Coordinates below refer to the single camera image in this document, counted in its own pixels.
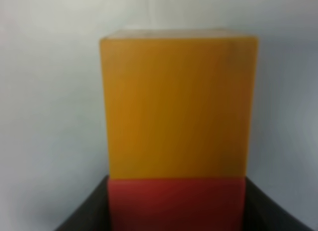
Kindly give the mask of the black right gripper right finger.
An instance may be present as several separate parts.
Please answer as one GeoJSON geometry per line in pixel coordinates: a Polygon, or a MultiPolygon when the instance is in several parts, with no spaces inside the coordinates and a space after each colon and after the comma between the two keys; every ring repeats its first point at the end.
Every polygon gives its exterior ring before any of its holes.
{"type": "Polygon", "coordinates": [[[243,231],[313,231],[245,178],[243,231]]]}

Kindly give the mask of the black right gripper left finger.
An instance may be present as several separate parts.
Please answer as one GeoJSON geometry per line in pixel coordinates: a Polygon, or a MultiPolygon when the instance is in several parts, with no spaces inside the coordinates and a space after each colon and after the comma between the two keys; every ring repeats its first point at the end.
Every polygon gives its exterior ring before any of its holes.
{"type": "Polygon", "coordinates": [[[56,231],[110,231],[108,178],[105,176],[89,197],[56,231]]]}

